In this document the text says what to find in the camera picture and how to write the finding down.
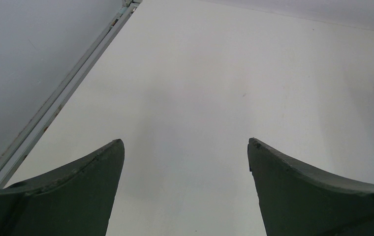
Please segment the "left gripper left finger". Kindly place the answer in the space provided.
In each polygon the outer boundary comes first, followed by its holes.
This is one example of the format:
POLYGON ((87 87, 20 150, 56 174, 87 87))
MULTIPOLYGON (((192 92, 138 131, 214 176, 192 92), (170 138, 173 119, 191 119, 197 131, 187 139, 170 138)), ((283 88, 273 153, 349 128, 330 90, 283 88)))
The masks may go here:
POLYGON ((125 160, 122 140, 0 189, 0 236, 103 236, 125 160))

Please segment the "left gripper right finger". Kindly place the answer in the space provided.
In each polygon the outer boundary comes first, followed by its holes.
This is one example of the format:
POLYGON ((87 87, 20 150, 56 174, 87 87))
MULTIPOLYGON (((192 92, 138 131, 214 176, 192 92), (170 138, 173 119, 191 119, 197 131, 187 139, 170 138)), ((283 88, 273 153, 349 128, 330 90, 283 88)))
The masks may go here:
POLYGON ((256 138, 248 144, 269 236, 374 236, 374 184, 319 169, 256 138))

